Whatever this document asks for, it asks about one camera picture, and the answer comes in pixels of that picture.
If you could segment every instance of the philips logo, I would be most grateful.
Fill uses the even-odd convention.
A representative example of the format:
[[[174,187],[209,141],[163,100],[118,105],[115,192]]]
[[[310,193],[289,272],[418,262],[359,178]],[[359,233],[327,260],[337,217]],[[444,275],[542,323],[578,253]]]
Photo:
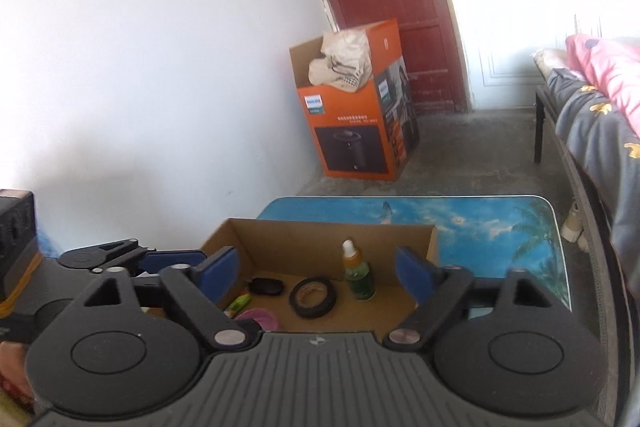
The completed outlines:
[[[322,105],[322,97],[319,94],[312,94],[305,97],[306,108],[311,114],[323,114],[324,106]]]

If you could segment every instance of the bed frame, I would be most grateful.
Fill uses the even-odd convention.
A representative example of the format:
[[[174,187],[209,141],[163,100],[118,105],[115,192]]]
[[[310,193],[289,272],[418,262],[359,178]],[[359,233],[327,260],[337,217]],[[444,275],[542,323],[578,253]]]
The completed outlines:
[[[598,401],[598,416],[607,425],[638,427],[640,385],[632,392],[637,369],[636,353],[639,352],[636,302],[626,289],[618,256],[609,240],[607,210],[600,201],[591,179],[574,161],[564,142],[555,133],[558,115],[551,100],[546,83],[536,88],[536,138],[533,161],[537,164],[542,161],[543,124],[548,117],[548,124],[554,130],[554,142],[581,210],[582,224],[590,248],[589,256],[600,319],[600,342],[606,350],[609,363],[607,382]]]

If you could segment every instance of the palm tree print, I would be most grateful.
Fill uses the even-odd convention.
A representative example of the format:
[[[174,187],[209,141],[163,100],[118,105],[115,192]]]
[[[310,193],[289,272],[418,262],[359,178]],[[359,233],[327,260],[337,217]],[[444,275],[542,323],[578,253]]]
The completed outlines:
[[[543,243],[548,244],[551,256],[540,263],[537,268],[529,271],[568,307],[569,293],[564,267],[558,262],[558,258],[561,256],[560,240],[550,207],[544,200],[534,198],[530,201],[528,208],[519,207],[518,211],[522,216],[522,221],[513,225],[511,230],[524,232],[528,237],[514,250],[511,262],[519,264],[535,247]]]

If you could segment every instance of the blue gripper pad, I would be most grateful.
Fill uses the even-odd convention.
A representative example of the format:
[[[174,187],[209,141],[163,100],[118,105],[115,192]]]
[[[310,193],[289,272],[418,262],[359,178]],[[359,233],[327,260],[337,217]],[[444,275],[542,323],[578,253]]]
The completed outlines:
[[[231,289],[240,274],[240,256],[225,247],[191,269],[191,280],[212,302],[218,302]]]
[[[412,248],[396,248],[396,276],[402,287],[420,305],[436,291],[437,268]]]
[[[150,253],[142,261],[138,261],[138,268],[148,273],[158,273],[162,268],[172,264],[188,264],[197,266],[207,258],[200,250],[163,251]]]

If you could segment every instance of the gray floor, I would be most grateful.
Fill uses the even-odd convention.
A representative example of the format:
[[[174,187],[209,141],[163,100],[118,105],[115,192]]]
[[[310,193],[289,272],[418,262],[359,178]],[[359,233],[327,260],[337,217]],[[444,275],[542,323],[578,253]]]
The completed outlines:
[[[550,133],[543,160],[533,158],[533,110],[434,114],[421,117],[420,145],[395,182],[319,177],[305,196],[437,196],[536,194],[556,211],[559,225],[572,192]],[[598,311],[588,254],[562,240],[574,313],[598,334]]]

